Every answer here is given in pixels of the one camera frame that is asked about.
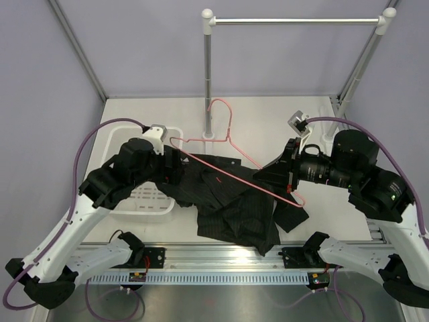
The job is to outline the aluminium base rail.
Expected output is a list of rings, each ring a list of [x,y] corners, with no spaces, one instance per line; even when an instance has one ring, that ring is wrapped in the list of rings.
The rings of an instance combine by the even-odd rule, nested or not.
[[[68,260],[72,268],[88,268],[88,265],[100,265],[107,260],[109,254],[97,254],[96,244],[79,247],[74,256]],[[382,259],[382,256],[392,254],[392,247],[382,244],[349,244],[358,246],[368,253],[369,259]],[[202,245],[146,245],[143,258],[149,258],[149,271],[190,272],[190,271],[272,271],[272,270],[315,270],[322,272],[326,264],[310,264],[304,257],[301,245],[274,246],[265,256],[253,248],[241,246],[202,244]],[[108,268],[96,268],[94,274],[108,269],[145,269],[145,259],[138,264],[113,264]]]

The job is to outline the aluminium frame post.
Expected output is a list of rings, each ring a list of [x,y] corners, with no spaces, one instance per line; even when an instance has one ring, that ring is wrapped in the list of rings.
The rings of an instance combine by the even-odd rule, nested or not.
[[[368,40],[366,41],[361,53],[359,54],[358,59],[354,65],[352,71],[350,72],[349,76],[347,77],[347,80],[345,81],[340,92],[336,96],[330,96],[330,102],[332,105],[334,115],[336,117],[341,117],[340,107],[341,107],[341,105],[342,105],[342,103],[346,97],[347,92],[352,87],[352,83],[353,83],[354,79],[356,78],[356,75],[358,74],[358,72],[361,71],[361,69],[365,63],[367,63],[367,64],[369,63],[375,49],[378,46],[379,38],[375,32],[376,29],[377,29],[377,27],[374,27],[373,30],[371,31]]]
[[[70,44],[73,52],[75,53],[80,65],[83,68],[83,71],[91,83],[93,89],[97,93],[99,99],[106,103],[109,98],[108,94],[104,90],[101,81],[99,80],[97,74],[95,73],[90,60],[88,59],[82,44],[80,43],[70,20],[67,18],[65,10],[61,6],[60,2],[57,0],[47,0],[49,8],[51,9],[56,21],[59,23],[60,28],[62,29],[68,43]]]

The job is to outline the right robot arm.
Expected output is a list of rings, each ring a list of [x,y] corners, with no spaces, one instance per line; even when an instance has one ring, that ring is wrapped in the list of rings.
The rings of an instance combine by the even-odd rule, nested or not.
[[[330,155],[309,154],[300,143],[300,138],[290,139],[283,153],[253,179],[288,192],[302,180],[347,189],[348,202],[373,220],[395,248],[380,254],[317,231],[302,248],[306,263],[354,270],[400,303],[428,308],[428,248],[418,229],[417,199],[402,177],[376,165],[379,146],[355,129],[335,135]]]

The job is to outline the silver clothes rack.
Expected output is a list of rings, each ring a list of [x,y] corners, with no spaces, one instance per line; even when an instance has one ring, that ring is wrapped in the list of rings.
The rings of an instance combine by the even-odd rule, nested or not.
[[[379,38],[386,34],[393,19],[397,15],[396,6],[386,7],[377,18],[221,18],[216,17],[211,9],[204,9],[201,13],[204,42],[204,106],[208,109],[212,103],[212,32],[214,27],[221,25],[372,25]],[[356,75],[352,87],[340,107],[341,117],[337,117],[324,135],[326,141],[333,140],[333,135],[344,119],[345,112],[367,70],[369,63],[365,63]]]

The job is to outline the aluminium frame post right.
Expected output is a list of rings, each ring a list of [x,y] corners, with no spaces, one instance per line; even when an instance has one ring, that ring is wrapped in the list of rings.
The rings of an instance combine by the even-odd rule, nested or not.
[[[342,105],[342,103],[346,97],[347,92],[352,87],[352,83],[353,83],[354,79],[356,78],[356,75],[358,74],[358,72],[361,71],[361,69],[365,63],[367,63],[367,64],[369,63],[375,49],[378,46],[379,38],[375,32],[376,29],[377,29],[377,27],[374,27],[373,30],[371,31],[368,40],[366,41],[361,53],[359,54],[358,59],[354,65],[352,71],[350,72],[349,76],[347,77],[347,80],[345,81],[340,92],[336,96],[330,96],[330,102],[332,105],[334,115],[336,117],[341,117],[340,107],[341,107],[341,105]]]

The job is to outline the aluminium frame post left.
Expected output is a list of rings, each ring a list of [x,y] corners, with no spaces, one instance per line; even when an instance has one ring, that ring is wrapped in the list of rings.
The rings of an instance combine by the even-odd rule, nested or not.
[[[90,60],[88,59],[82,44],[80,43],[70,20],[67,18],[65,10],[61,6],[60,2],[57,0],[47,0],[49,8],[51,9],[56,21],[59,23],[60,28],[62,29],[68,43],[70,44],[73,52],[75,53],[80,65],[83,68],[83,71],[91,83],[93,89],[97,93],[99,99],[106,103],[109,98],[108,94],[104,90],[101,81],[99,80],[97,74],[95,73]]]

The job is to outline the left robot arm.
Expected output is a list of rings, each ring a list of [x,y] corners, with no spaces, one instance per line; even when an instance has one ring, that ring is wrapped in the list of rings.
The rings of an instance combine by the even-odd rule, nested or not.
[[[134,268],[144,259],[144,243],[131,232],[84,256],[76,248],[91,230],[131,192],[145,182],[178,184],[182,175],[180,151],[148,140],[132,138],[118,154],[91,171],[72,199],[69,211],[48,237],[23,259],[5,266],[25,294],[47,309],[64,303],[75,288],[115,266]]]

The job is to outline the white plastic basket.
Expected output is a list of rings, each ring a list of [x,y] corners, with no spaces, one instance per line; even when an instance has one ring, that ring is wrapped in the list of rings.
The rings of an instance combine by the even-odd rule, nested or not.
[[[102,162],[118,154],[121,145],[129,139],[140,136],[141,130],[133,125],[114,127],[107,139]],[[133,190],[128,199],[121,201],[110,216],[130,223],[167,223],[173,219],[175,204],[175,200],[165,196],[154,183],[146,182]]]

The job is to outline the black pinstriped shirt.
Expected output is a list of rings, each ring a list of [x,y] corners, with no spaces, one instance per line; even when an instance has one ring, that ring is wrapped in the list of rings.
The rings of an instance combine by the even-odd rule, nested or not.
[[[177,185],[157,188],[180,207],[197,208],[197,234],[222,242],[254,247],[264,256],[280,244],[279,229],[289,233],[309,215],[282,189],[256,182],[254,169],[220,156],[184,156]]]

